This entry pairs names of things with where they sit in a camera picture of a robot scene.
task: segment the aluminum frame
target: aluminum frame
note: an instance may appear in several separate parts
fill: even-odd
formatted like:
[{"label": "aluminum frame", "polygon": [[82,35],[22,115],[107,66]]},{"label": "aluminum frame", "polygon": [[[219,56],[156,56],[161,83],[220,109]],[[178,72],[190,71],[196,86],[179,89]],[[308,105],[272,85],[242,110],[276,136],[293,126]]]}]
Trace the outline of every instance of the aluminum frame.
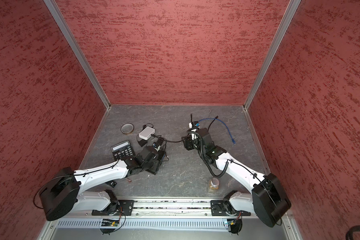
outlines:
[{"label": "aluminum frame", "polygon": [[[224,221],[229,218],[227,216],[212,216],[210,209],[211,200],[221,200],[221,199],[211,199],[211,198],[186,198],[186,197],[176,197],[176,198],[160,198],[160,197],[117,197],[119,200],[130,199],[135,200],[134,209],[132,210],[131,216],[126,216],[126,219],[130,221],[136,221],[137,219],[142,219],[149,221],[149,219],[159,219],[165,221],[165,219],[202,219],[208,220],[213,219],[214,221],[221,219]],[[38,240],[49,240],[51,239],[53,232],[56,226],[58,226],[59,221],[66,220],[91,220],[98,221],[101,217],[92,216],[91,211],[77,211],[74,213],[67,214],[66,216],[52,221],[46,222],[42,232],[40,233]],[[255,214],[251,216],[243,216],[243,218],[257,218]],[[300,232],[298,230],[296,221],[292,212],[289,210],[287,214],[282,217],[284,231],[289,240],[302,240]]]},{"label": "aluminum frame", "polygon": [[244,103],[244,109],[248,110],[257,90],[259,89],[259,86],[261,82],[263,81],[264,75],[268,70],[269,65],[271,64],[271,61],[279,48],[279,45],[285,35],[285,32],[288,29],[289,24],[291,23],[291,20],[300,4],[301,0],[291,0],[287,6],[287,9],[285,10],[285,13],[283,15],[283,18],[281,19],[281,22],[279,24],[279,27],[276,31],[276,34],[272,40],[272,43],[269,47],[268,53],[265,56],[264,62],[261,65],[261,68],[259,70],[259,74],[257,75],[256,79],[254,80],[253,86],[250,90],[250,93],[248,94],[247,99]]},{"label": "aluminum frame", "polygon": [[256,130],[254,129],[250,114],[249,114],[248,110],[246,110],[246,109],[244,109],[244,116],[245,116],[245,119],[247,120],[248,127],[250,129],[256,150],[257,150],[258,154],[260,155],[261,163],[263,164],[263,168],[264,168],[264,174],[268,175],[271,173],[271,171],[269,170],[267,159],[265,158],[263,148],[261,147],[259,138],[257,137]]},{"label": "aluminum frame", "polygon": [[97,94],[101,98],[101,101],[104,103],[107,109],[110,108],[111,104],[102,89],[99,81],[96,78],[95,73],[92,71],[91,66],[89,65],[84,53],[82,52],[81,48],[77,44],[75,37],[72,34],[72,31],[69,29],[67,22],[64,20],[59,7],[57,6],[54,0],[44,0],[44,3],[47,5],[48,10],[51,12],[52,17],[55,19],[56,23],[58,24],[62,34],[64,35],[65,39],[69,43],[72,48],[73,53],[76,55],[77,60],[79,60],[82,68],[84,69],[85,73],[87,74],[89,80],[91,81],[93,87],[95,88]]},{"label": "aluminum frame", "polygon": [[88,147],[88,149],[87,149],[87,152],[85,153],[84,158],[83,158],[83,160],[81,161],[81,164],[80,164],[80,166],[79,166],[78,169],[82,169],[82,167],[87,163],[87,161],[88,161],[88,159],[89,159],[89,156],[91,155],[91,152],[92,152],[93,148],[94,148],[95,145],[96,145],[96,141],[97,141],[97,139],[98,139],[99,136],[100,136],[101,130],[103,129],[104,124],[105,124],[105,122],[106,122],[106,120],[107,120],[107,118],[108,118],[108,116],[109,116],[109,113],[110,113],[111,108],[112,108],[112,107],[109,107],[109,108],[106,109],[106,112],[104,113],[103,118],[101,119],[100,124],[99,124],[99,126],[97,127],[97,130],[96,130],[96,132],[95,132],[95,135],[93,136],[92,141],[91,141],[91,143],[89,144],[89,147]]},{"label": "aluminum frame", "polygon": [[[102,219],[98,218],[62,218],[55,228],[121,228],[120,226],[101,226]],[[227,218],[125,218],[123,229],[156,229],[156,230],[192,230],[192,231],[208,231],[208,232],[227,232],[228,226],[225,224]]]}]

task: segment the metal corner profile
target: metal corner profile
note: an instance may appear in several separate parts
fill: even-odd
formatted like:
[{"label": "metal corner profile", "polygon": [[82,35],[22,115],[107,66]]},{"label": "metal corner profile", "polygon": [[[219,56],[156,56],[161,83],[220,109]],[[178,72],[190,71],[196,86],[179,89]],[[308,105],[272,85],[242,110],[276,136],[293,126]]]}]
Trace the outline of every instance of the metal corner profile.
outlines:
[{"label": "metal corner profile", "polygon": [[80,166],[79,166],[79,169],[82,169],[82,168],[86,165],[86,163],[87,163],[87,161],[88,161],[88,159],[89,159],[89,156],[91,155],[92,150],[93,150],[93,148],[94,148],[94,146],[95,146],[95,144],[96,144],[96,141],[97,141],[97,139],[98,139],[99,136],[100,136],[101,130],[103,129],[104,124],[105,124],[105,122],[106,122],[106,120],[107,120],[107,118],[108,118],[108,116],[109,116],[109,113],[110,113],[111,108],[112,108],[112,107],[109,107],[109,108],[106,109],[106,112],[104,113],[103,118],[101,119],[100,124],[99,124],[99,126],[97,127],[97,130],[96,130],[96,132],[95,132],[95,135],[93,136],[92,141],[91,141],[91,143],[89,144],[89,147],[88,147],[88,149],[87,149],[87,152],[85,153],[84,158],[83,158],[83,160],[81,161],[81,164],[80,164]]},{"label": "metal corner profile", "polygon": [[91,81],[93,87],[95,88],[97,94],[101,98],[102,102],[104,103],[107,109],[110,108],[110,102],[104,93],[99,81],[96,78],[95,73],[92,71],[91,66],[89,65],[84,53],[81,51],[79,45],[75,37],[73,36],[71,30],[69,29],[67,22],[64,20],[59,7],[57,6],[54,0],[44,0],[44,3],[47,5],[49,11],[52,14],[52,17],[55,19],[56,23],[58,24],[62,34],[64,35],[65,39],[68,41],[69,45],[72,48],[72,51],[76,55],[77,59],[79,60],[82,68],[84,69],[85,73],[87,74],[89,80]]},{"label": "metal corner profile", "polygon": [[271,64],[271,61],[276,54],[277,49],[279,48],[279,45],[288,29],[289,24],[292,21],[292,18],[300,4],[301,0],[291,0],[287,6],[287,9],[285,10],[285,13],[283,15],[283,18],[281,19],[281,22],[279,24],[279,27],[276,31],[276,34],[272,40],[272,43],[269,47],[268,53],[265,56],[264,62],[261,65],[261,68],[259,70],[259,74],[257,75],[256,79],[254,80],[254,84],[250,90],[250,93],[248,94],[247,99],[244,103],[244,109],[248,110],[249,106],[254,99],[254,96],[259,89],[259,86],[261,82],[263,81],[263,78],[265,76],[265,73],[268,70],[269,65]]},{"label": "metal corner profile", "polygon": [[268,175],[271,173],[271,170],[269,169],[267,159],[265,158],[263,148],[261,147],[259,138],[257,137],[256,130],[254,129],[251,117],[250,117],[248,111],[245,109],[244,109],[244,116],[245,116],[245,119],[247,120],[248,127],[250,128],[250,132],[251,132],[252,139],[253,139],[254,145],[256,147],[256,150],[257,150],[258,154],[260,155],[261,163],[263,164],[263,168],[264,168],[264,174]]}]

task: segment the black mounting plate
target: black mounting plate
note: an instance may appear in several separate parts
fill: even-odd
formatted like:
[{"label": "black mounting plate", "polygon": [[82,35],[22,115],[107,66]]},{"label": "black mounting plate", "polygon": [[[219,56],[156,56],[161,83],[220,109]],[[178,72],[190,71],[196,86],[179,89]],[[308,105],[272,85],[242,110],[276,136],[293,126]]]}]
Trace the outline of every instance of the black mounting plate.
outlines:
[{"label": "black mounting plate", "polygon": [[[224,203],[224,200],[211,200],[211,213],[212,213],[212,216],[228,216],[228,214],[225,212],[225,210],[223,208],[223,203]],[[239,214],[240,214],[240,212],[238,211],[235,215],[232,215],[230,217],[233,217],[233,216],[237,217]],[[241,211],[241,215],[250,216],[251,213]]]},{"label": "black mounting plate", "polygon": [[120,200],[119,199],[119,204],[121,206],[122,209],[122,213],[125,216],[130,216],[133,210],[133,204],[134,204],[134,200]]}]

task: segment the black cable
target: black cable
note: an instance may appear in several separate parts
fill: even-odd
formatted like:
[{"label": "black cable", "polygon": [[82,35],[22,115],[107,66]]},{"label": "black cable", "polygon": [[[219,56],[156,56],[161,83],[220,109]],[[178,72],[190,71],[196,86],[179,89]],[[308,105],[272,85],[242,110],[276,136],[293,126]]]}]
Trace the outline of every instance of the black cable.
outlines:
[{"label": "black cable", "polygon": [[73,174],[74,176],[84,176],[87,175],[87,174],[90,174],[90,173],[93,173],[93,172],[98,172],[98,171],[101,171],[101,170],[106,170],[106,169],[109,169],[109,168],[114,168],[116,166],[116,164],[119,163],[120,160],[118,160],[115,164],[113,164],[112,166],[109,166],[109,167],[106,167],[106,168],[102,168],[102,169],[98,169],[98,170],[95,170],[95,171],[91,171],[91,172],[86,172],[86,173],[83,173],[83,174]]},{"label": "black cable", "polygon": [[243,215],[241,215],[241,219],[240,219],[240,227],[239,227],[239,231],[241,230],[241,228],[243,227]]},{"label": "black cable", "polygon": [[191,134],[193,133],[193,134],[195,134],[195,135],[197,136],[198,139],[200,139],[200,140],[199,140],[199,144],[198,144],[199,147],[200,147],[200,150],[197,149],[197,146],[194,145],[194,147],[196,147],[196,149],[197,149],[197,151],[198,151],[198,153],[199,153],[199,156],[200,156],[201,159],[203,160],[204,164],[207,166],[207,168],[208,168],[209,172],[211,173],[211,175],[212,175],[213,177],[216,177],[216,178],[221,178],[221,177],[225,174],[225,172],[227,171],[227,169],[228,169],[228,165],[229,165],[228,160],[227,160],[226,163],[225,163],[225,166],[224,166],[223,171],[222,171],[220,174],[216,175],[216,174],[213,172],[213,170],[211,169],[211,166],[209,166],[209,164],[208,164],[207,161],[205,160],[204,152],[203,152],[203,150],[204,150],[204,143],[203,143],[203,138],[201,137],[201,135],[198,134],[197,132],[192,132],[192,131],[187,131],[187,133],[191,133]]},{"label": "black cable", "polygon": [[280,218],[280,224],[277,224],[277,223],[276,223],[276,225],[281,226],[282,224],[283,224],[283,219]]},{"label": "black cable", "polygon": [[152,141],[152,140],[154,140],[155,138],[153,137],[152,139],[150,139],[146,144],[147,144],[147,146],[148,146],[148,144]]},{"label": "black cable", "polygon": [[360,232],[360,225],[351,227],[346,233],[346,240],[353,240],[353,233]]},{"label": "black cable", "polygon": [[211,123],[209,124],[208,129],[207,129],[208,132],[209,132],[209,128],[211,127],[212,123],[213,123],[216,119],[218,119],[218,118],[219,118],[219,116],[217,115],[217,116],[215,117],[215,119],[213,119],[213,120],[211,121]]},{"label": "black cable", "polygon": [[154,137],[156,137],[156,138],[158,138],[158,139],[160,139],[160,140],[163,140],[164,142],[172,142],[172,143],[182,142],[182,140],[180,140],[180,141],[169,141],[169,140],[167,140],[167,139],[165,139],[165,138],[163,138],[163,137],[158,137],[158,136],[160,136],[160,135],[156,136],[156,135],[153,135],[153,134],[152,134],[152,136],[154,136]]},{"label": "black cable", "polygon": [[187,136],[189,135],[189,131],[191,131],[193,129],[199,129],[199,128],[198,127],[191,127],[190,129],[188,129]]},{"label": "black cable", "polygon": [[164,154],[164,156],[167,156],[167,160],[162,160],[162,162],[168,162],[168,161],[169,161],[169,157],[168,157],[167,152]]},{"label": "black cable", "polygon": [[121,214],[124,215],[124,222],[123,222],[123,224],[120,226],[120,228],[122,228],[122,226],[124,226],[124,223],[125,223],[125,221],[126,221],[126,219],[127,219],[127,217],[125,216],[125,214],[124,214],[123,212],[121,212]]},{"label": "black cable", "polygon": [[39,190],[37,190],[37,192],[36,192],[35,195],[33,196],[33,205],[34,205],[35,207],[37,207],[38,209],[44,209],[44,208],[42,208],[42,207],[39,207],[39,206],[36,205],[36,203],[35,203],[36,196],[37,196],[37,194],[39,193],[39,191],[40,191],[41,189],[43,189],[43,188],[44,188],[48,183],[50,183],[51,181],[53,181],[53,180],[55,180],[55,179],[57,179],[57,178],[69,177],[69,176],[72,176],[72,175],[69,174],[69,175],[63,175],[63,176],[54,177],[53,179],[49,180],[46,184],[44,184],[41,188],[39,188]]},{"label": "black cable", "polygon": [[275,207],[277,208],[277,205],[276,205],[275,201],[273,200],[273,198],[271,197],[271,195],[269,194],[269,192],[268,192],[268,190],[265,188],[265,186],[261,183],[261,181],[260,181],[260,179],[257,177],[257,175],[254,174],[253,172],[251,172],[251,171],[250,171],[248,168],[246,168],[245,166],[243,166],[243,165],[241,165],[241,164],[238,164],[237,162],[234,162],[234,161],[232,161],[232,162],[233,162],[234,164],[237,164],[237,165],[239,165],[239,166],[244,167],[245,170],[247,170],[250,174],[252,174],[252,175],[259,181],[259,183],[264,187],[264,190],[267,192],[269,198],[272,200],[273,204],[274,204]]},{"label": "black cable", "polygon": [[125,223],[127,217],[125,216],[125,214],[124,214],[123,212],[120,212],[120,213],[121,213],[122,215],[124,215],[124,222],[123,222],[123,224],[122,224],[118,229],[115,229],[115,230],[113,230],[112,232],[107,232],[108,235],[109,235],[110,233],[116,232],[117,230],[119,230],[120,228],[122,228],[122,227],[124,226],[124,223]]}]

